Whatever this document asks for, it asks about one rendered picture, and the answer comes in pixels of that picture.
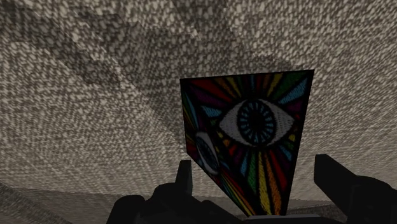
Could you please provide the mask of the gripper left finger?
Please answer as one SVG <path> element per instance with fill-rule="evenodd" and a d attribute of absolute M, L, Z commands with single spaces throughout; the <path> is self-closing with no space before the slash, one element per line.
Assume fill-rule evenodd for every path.
<path fill-rule="evenodd" d="M 125 195 L 114 203 L 106 224 L 240 224 L 210 200 L 192 195 L 192 161 L 181 160 L 175 181 L 158 185 L 149 199 Z"/>

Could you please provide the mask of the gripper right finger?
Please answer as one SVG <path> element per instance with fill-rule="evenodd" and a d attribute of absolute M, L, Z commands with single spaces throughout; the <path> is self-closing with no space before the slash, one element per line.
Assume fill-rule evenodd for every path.
<path fill-rule="evenodd" d="M 327 154 L 317 154 L 314 182 L 347 216 L 346 224 L 397 224 L 397 189 L 360 176 Z"/>

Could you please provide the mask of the robot stand with eye pattern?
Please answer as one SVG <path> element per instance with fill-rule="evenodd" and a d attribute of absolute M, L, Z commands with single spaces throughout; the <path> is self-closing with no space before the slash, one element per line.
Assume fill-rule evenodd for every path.
<path fill-rule="evenodd" d="M 186 152 L 247 216 L 286 214 L 313 70 L 183 78 Z"/>

